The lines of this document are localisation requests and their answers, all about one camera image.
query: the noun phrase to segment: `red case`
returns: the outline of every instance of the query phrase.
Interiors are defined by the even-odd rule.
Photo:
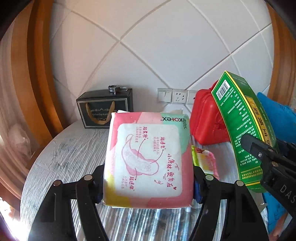
[[[227,128],[211,91],[217,82],[208,90],[196,93],[190,117],[190,133],[201,145],[213,145],[229,142]]]

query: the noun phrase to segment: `table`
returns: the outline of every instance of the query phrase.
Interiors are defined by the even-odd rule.
[[[26,179],[20,205],[21,221],[27,236],[34,217],[53,181],[63,183],[79,180],[104,163],[108,129],[84,129],[79,120],[57,135],[42,151]],[[231,143],[204,146],[214,153],[220,180],[234,183],[238,179]],[[73,222],[78,241],[85,240],[81,228],[77,201],[72,200]],[[188,240],[201,205],[179,209],[128,209],[97,204],[98,213],[110,240]],[[214,240],[220,240],[226,201],[221,201]],[[267,223],[266,209],[261,213]]]

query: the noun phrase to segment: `gold ribbon handle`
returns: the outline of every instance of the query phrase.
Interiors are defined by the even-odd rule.
[[[114,112],[114,110],[115,110],[115,102],[112,101],[112,104],[111,104],[111,106],[110,106],[110,109],[109,109],[109,112],[108,112],[108,115],[107,115],[106,120],[97,120],[97,119],[92,115],[92,112],[91,112],[91,110],[90,110],[90,108],[89,108],[89,104],[88,104],[88,103],[85,104],[85,107],[86,107],[86,111],[87,111],[87,114],[88,114],[89,118],[90,118],[94,123],[96,123],[96,124],[98,124],[98,125],[104,125],[104,124],[106,124],[107,122],[109,122],[109,121],[111,120],[111,113]]]

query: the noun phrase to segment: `barcode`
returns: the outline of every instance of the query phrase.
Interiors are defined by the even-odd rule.
[[[227,83],[226,80],[223,81],[222,85],[220,88],[217,90],[216,95],[219,100],[222,99],[222,97],[225,95],[225,93],[229,90],[230,85]]]

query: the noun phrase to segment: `green box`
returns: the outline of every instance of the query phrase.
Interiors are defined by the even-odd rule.
[[[230,136],[239,179],[249,189],[264,192],[265,189],[260,185],[261,162],[240,145],[241,136],[249,133],[278,149],[274,131],[261,103],[244,78],[227,71],[217,82],[212,95]]]

